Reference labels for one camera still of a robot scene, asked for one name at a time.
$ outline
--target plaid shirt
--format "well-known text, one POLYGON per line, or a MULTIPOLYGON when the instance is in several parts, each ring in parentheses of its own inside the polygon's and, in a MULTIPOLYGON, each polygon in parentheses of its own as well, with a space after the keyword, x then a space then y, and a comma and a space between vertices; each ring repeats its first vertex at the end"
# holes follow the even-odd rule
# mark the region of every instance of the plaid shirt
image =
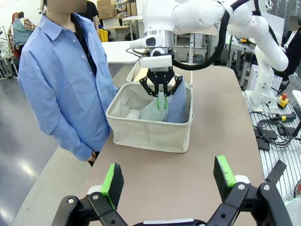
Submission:
MULTIPOLYGON (((28 18, 24 19, 24 27, 27 30, 33 31, 36 29, 36 25, 34 25, 28 18)), ((13 24, 11 24, 9 31, 8 31, 8 45, 11 53, 14 53, 15 51, 15 45, 14 45, 14 28, 13 24)))

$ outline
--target fabric basket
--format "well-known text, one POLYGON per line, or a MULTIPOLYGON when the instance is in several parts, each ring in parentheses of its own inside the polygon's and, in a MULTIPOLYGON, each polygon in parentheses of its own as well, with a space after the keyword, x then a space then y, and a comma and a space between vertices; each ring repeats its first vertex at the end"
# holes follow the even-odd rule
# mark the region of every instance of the fabric basket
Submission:
POLYGON ((106 112, 109 125, 114 132, 114 143, 163 152, 186 152, 193 120, 191 88, 186 87, 186 95, 186 123, 129 119, 127 117, 130 112, 141 110, 153 100, 153 97, 147 94, 140 83, 125 84, 106 112))
MULTIPOLYGON (((137 62, 127 77, 128 83, 134 82, 137 74, 139 73, 140 68, 141 68, 140 62, 137 62)), ((182 75, 184 77, 185 85, 187 87, 189 87, 191 89, 194 88, 194 84, 192 81, 192 71, 183 71, 180 68, 174 67, 174 73, 176 73, 178 75, 182 75)))

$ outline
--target cardboard box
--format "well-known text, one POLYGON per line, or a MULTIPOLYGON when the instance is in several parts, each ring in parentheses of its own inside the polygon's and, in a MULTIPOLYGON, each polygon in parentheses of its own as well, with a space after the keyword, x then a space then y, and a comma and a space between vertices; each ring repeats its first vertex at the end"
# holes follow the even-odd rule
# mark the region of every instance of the cardboard box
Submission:
POLYGON ((98 7, 99 19, 106 19, 115 16, 115 5, 98 7))
POLYGON ((131 7, 130 7, 130 3, 127 3, 127 15, 128 16, 136 16, 137 15, 137 7, 136 7, 135 2, 131 3, 131 7))
POLYGON ((115 5, 115 0, 99 0, 97 1, 97 7, 101 6, 110 6, 110 5, 115 5))

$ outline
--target black jacket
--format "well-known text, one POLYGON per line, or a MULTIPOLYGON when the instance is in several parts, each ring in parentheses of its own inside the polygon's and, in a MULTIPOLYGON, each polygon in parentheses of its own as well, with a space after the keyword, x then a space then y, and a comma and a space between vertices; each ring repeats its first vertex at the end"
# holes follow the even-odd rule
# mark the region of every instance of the black jacket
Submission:
MULTIPOLYGON (((283 39, 283 44, 286 44, 288 39, 290 38, 292 31, 289 31, 286 37, 283 39)), ((300 64, 301 60, 301 33, 298 31, 295 36, 293 37, 291 43, 288 45, 286 50, 286 56, 288 58, 288 67, 285 70, 285 73, 288 75, 293 74, 297 67, 300 64)))

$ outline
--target screw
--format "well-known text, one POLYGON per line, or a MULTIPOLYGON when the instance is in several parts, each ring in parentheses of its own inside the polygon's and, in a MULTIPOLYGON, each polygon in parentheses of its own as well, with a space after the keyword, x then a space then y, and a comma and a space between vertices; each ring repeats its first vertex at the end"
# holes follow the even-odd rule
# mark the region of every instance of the screw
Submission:
POLYGON ((238 189, 239 190, 244 190, 246 187, 245 187, 245 185, 243 185, 243 184, 240 184, 240 185, 238 185, 238 189))
POLYGON ((265 185, 265 186, 263 187, 263 189, 266 190, 266 191, 268 191, 268 190, 269 190, 269 185, 265 185))

